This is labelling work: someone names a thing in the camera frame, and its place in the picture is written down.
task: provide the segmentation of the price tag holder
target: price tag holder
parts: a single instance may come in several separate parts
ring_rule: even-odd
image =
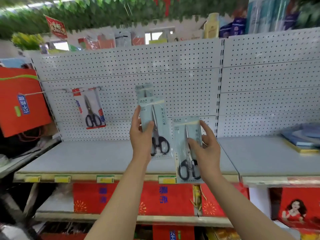
[[[55,175],[54,182],[55,183],[70,183],[71,176],[70,175]]]
[[[160,175],[158,177],[159,184],[176,184],[177,176],[176,175]]]
[[[97,175],[98,184],[113,184],[115,182],[114,175]]]
[[[25,183],[39,183],[41,180],[41,175],[26,175],[24,178]]]

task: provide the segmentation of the pegboard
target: pegboard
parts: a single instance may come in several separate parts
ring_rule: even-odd
[[[320,28],[230,36],[224,67],[320,59]]]
[[[218,115],[220,69],[155,72],[124,76],[44,81],[43,88],[56,122],[80,121],[72,88],[100,86],[98,91],[106,120],[131,119],[137,106],[135,85],[154,85],[156,96],[166,100],[168,117]]]
[[[201,39],[33,57],[42,81],[219,68],[224,39]]]
[[[220,115],[217,137],[274,136],[284,128],[319,119],[320,111]]]
[[[216,128],[216,116],[201,117],[211,128]],[[58,127],[63,141],[99,141],[111,140],[121,141],[129,140],[129,131],[131,120],[106,121],[106,127],[99,129],[86,129],[82,121],[58,122]],[[168,119],[171,138],[173,139],[172,119]]]
[[[320,110],[320,87],[221,93],[219,116]]]
[[[224,67],[221,92],[320,86],[320,60]]]

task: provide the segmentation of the white shelf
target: white shelf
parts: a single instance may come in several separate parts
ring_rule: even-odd
[[[45,178],[52,180],[51,177],[55,174],[70,174],[74,175],[72,181],[95,180],[98,174],[121,175],[129,165],[132,153],[130,141],[62,142],[18,170],[15,180],[22,180],[27,174],[41,174],[41,180]],[[237,171],[223,150],[221,150],[220,167],[226,178],[238,181]],[[176,174],[174,159],[151,160],[147,174]]]
[[[246,185],[320,184],[320,154],[300,154],[280,137],[218,141]]]
[[[52,146],[54,143],[57,143],[59,141],[59,138],[53,139],[48,141],[44,147],[39,148],[39,147],[34,147],[29,152],[35,151],[40,149],[40,151],[21,156],[15,159],[10,159],[10,162],[2,167],[0,167],[0,179],[4,178],[7,176],[9,173],[12,173],[15,171],[17,168],[21,167],[22,165],[26,164],[30,160],[32,160],[35,156],[43,153],[44,150],[46,150],[48,147]]]
[[[73,196],[58,194],[50,196],[35,213],[38,221],[74,221],[94,222],[99,214],[81,214],[73,211]],[[208,227],[232,227],[226,217],[198,216],[138,216],[137,224],[166,224]]]

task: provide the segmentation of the red paper bag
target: red paper bag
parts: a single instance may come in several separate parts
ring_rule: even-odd
[[[191,184],[144,182],[139,215],[194,216]]]
[[[110,200],[117,185],[118,183],[74,183],[74,212],[100,214]]]
[[[240,183],[236,183],[233,185],[247,199],[249,199],[249,192],[248,192],[247,188],[243,187],[243,185]],[[218,204],[216,198],[211,193],[208,186],[206,184],[202,184],[201,189],[202,189],[201,200],[202,200],[202,214],[203,214],[203,216],[226,217],[226,214],[223,212],[222,208]]]
[[[320,188],[283,188],[278,217],[293,228],[320,230]]]
[[[33,69],[0,67],[0,127],[4,137],[51,123],[38,77]]]
[[[195,240],[193,226],[153,225],[153,240]]]

